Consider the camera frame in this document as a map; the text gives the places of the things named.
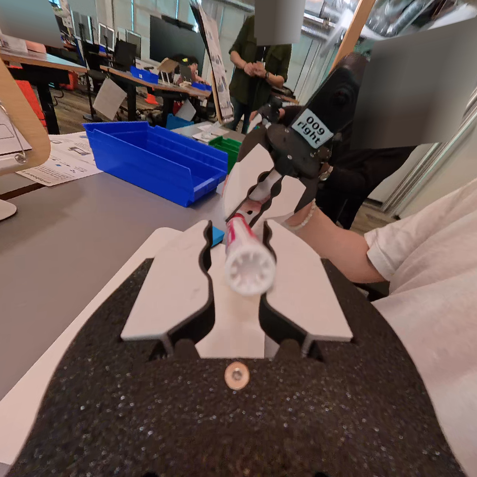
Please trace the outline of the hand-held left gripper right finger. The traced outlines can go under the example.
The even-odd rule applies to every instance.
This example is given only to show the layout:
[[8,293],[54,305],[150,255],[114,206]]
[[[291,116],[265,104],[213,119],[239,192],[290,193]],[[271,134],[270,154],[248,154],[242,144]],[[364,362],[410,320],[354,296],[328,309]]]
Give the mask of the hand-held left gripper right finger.
[[260,297],[259,324],[266,355],[274,355],[287,339],[303,355],[315,342],[353,339],[320,256],[301,238],[274,220],[264,223],[263,244],[276,259],[272,287]]

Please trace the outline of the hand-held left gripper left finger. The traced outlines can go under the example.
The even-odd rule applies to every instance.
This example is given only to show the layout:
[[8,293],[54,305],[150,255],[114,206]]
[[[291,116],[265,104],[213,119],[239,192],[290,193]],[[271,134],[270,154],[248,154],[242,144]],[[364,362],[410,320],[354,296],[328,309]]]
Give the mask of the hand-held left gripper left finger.
[[121,339],[160,341],[167,353],[182,339],[199,343],[215,324],[211,276],[213,226],[201,220],[156,253]]

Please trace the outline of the red dry-erase marker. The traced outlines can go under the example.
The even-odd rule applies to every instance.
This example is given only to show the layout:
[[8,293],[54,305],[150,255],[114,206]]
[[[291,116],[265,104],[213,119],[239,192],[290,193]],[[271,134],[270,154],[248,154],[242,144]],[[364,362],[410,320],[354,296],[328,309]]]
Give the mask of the red dry-erase marker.
[[242,296],[266,293],[273,285],[276,259],[240,218],[226,225],[225,279]]

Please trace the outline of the white whiteboard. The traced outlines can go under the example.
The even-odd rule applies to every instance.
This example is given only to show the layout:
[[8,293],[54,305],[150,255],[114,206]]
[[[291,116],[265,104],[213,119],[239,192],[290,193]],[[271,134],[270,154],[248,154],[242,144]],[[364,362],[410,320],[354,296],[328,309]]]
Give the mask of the white whiteboard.
[[[0,461],[1,476],[15,461],[25,442],[36,414],[61,357],[80,328],[92,313],[126,280],[145,260],[152,258],[160,247],[177,238],[180,232],[171,228],[156,229],[110,281],[72,320],[62,333],[54,332],[55,341],[31,364],[15,385],[1,399]],[[210,335],[198,345],[201,357],[272,357],[278,346],[265,338],[258,321],[258,297],[242,297],[230,290],[223,278],[224,246],[211,251],[216,300],[216,324]]]

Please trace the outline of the blue plastic bin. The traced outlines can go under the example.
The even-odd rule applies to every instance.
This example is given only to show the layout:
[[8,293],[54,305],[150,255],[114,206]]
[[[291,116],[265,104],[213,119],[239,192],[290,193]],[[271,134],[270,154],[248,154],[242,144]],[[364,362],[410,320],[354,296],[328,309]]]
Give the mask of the blue plastic bin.
[[96,167],[188,207],[215,191],[228,173],[228,155],[148,122],[84,123]]

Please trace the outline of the person's right forearm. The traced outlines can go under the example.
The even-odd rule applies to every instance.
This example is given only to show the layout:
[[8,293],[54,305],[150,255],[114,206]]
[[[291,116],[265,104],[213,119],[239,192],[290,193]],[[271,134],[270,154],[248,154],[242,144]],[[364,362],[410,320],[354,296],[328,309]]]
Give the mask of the person's right forearm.
[[369,260],[369,246],[364,237],[338,227],[321,210],[313,212],[297,235],[349,281],[362,284],[385,281]]

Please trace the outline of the person's right hand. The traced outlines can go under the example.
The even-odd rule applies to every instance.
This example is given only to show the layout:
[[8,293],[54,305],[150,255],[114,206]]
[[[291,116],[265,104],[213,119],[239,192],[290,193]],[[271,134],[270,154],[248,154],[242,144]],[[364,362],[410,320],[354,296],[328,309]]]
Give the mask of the person's right hand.
[[245,215],[258,213],[261,210],[262,206],[267,201],[268,201],[268,198],[264,201],[255,201],[255,200],[247,199],[241,204],[239,208],[239,212]]

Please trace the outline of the green plastic bin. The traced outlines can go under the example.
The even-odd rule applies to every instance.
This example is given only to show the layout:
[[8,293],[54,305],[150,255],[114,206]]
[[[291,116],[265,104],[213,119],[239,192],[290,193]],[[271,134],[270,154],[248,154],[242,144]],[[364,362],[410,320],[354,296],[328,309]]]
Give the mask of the green plastic bin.
[[239,150],[241,147],[241,142],[231,138],[227,138],[226,136],[222,135],[222,136],[217,136],[211,141],[209,141],[208,145],[222,152],[227,153],[228,174],[229,174],[237,161]]

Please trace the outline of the printed banner stand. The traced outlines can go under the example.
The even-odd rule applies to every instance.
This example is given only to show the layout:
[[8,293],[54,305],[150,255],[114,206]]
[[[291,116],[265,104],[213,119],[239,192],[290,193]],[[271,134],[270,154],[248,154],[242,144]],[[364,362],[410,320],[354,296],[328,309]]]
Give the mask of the printed banner stand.
[[229,83],[226,79],[217,23],[215,19],[206,14],[199,2],[190,1],[190,7],[198,24],[211,66],[212,95],[218,122],[229,124],[234,119],[234,109],[230,100]]

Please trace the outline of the black monitor screen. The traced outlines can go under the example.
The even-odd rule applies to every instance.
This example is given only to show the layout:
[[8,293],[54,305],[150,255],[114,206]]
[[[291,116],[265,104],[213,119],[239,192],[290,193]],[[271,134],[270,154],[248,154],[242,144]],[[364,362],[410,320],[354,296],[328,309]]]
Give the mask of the black monitor screen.
[[196,58],[199,75],[202,75],[205,45],[200,33],[188,23],[150,15],[150,59],[160,63],[164,58],[177,55]]

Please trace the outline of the printed instruction sheet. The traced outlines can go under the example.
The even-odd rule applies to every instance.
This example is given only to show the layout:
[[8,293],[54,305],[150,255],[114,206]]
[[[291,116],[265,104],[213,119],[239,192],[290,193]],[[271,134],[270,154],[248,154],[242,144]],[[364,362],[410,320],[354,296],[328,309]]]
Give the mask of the printed instruction sheet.
[[85,131],[71,134],[50,134],[51,153],[37,167],[17,172],[33,182],[52,187],[101,173]]

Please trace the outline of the wooden sign stand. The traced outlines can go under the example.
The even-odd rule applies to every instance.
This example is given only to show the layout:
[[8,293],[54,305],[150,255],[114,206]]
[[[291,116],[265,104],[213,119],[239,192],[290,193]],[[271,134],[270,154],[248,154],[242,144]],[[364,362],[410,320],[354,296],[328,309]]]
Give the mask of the wooden sign stand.
[[5,108],[13,125],[32,147],[30,151],[0,156],[0,175],[5,176],[44,164],[51,152],[48,133],[3,61],[0,66],[0,104]]

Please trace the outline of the wooden top desk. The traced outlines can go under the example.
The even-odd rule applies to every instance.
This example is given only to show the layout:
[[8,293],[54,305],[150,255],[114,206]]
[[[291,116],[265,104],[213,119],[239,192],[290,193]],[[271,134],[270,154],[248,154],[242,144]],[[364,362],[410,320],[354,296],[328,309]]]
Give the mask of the wooden top desk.
[[15,80],[26,80],[36,86],[49,134],[59,134],[57,117],[50,93],[50,84],[69,84],[69,72],[86,74],[87,69],[79,64],[55,57],[48,53],[10,51],[1,47],[1,58],[5,62],[18,63],[21,69],[9,66]]

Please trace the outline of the metal frame rail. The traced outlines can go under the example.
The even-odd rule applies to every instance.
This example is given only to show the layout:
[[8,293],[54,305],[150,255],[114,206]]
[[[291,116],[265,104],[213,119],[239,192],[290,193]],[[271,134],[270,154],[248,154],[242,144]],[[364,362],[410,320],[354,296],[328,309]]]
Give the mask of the metal frame rail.
[[390,217],[397,216],[468,137],[476,125],[476,118],[477,90],[475,88],[468,100],[457,132],[448,142],[435,143],[429,147],[426,153],[404,176],[389,198],[383,202],[379,211]]

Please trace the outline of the wooden post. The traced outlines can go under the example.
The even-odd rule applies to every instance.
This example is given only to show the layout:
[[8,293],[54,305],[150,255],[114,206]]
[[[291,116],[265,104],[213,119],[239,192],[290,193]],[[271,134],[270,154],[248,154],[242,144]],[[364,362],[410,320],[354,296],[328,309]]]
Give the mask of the wooden post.
[[362,29],[365,26],[375,3],[375,0],[360,0],[358,1],[355,10],[351,11],[349,8],[343,10],[337,26],[337,33],[338,36],[340,36],[343,30],[345,30],[345,33],[331,65],[330,73],[345,56],[354,51]]

